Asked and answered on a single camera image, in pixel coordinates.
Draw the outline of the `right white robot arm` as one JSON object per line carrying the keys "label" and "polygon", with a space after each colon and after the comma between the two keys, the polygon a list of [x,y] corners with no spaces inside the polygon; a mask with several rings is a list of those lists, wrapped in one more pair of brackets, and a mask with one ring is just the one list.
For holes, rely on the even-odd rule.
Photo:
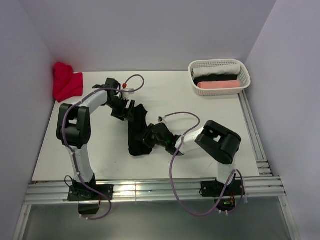
{"label": "right white robot arm", "polygon": [[161,146],[167,153],[176,157],[191,151],[203,150],[217,162],[217,177],[210,189],[222,195],[234,190],[234,158],[240,149],[242,139],[237,133],[219,123],[208,120],[198,130],[175,135],[161,119],[159,123],[147,126],[134,139],[149,149]]}

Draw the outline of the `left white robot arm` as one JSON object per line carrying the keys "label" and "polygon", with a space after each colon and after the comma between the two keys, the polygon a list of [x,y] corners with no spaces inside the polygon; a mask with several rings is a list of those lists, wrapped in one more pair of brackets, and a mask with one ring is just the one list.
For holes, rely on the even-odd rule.
{"label": "left white robot arm", "polygon": [[129,96],[136,90],[107,78],[104,84],[93,86],[92,92],[74,104],[63,103],[59,107],[56,137],[66,147],[70,156],[74,176],[69,187],[71,196],[80,201],[106,197],[97,188],[92,170],[88,142],[91,138],[91,114],[99,107],[111,108],[111,115],[121,121],[134,120],[135,101]]}

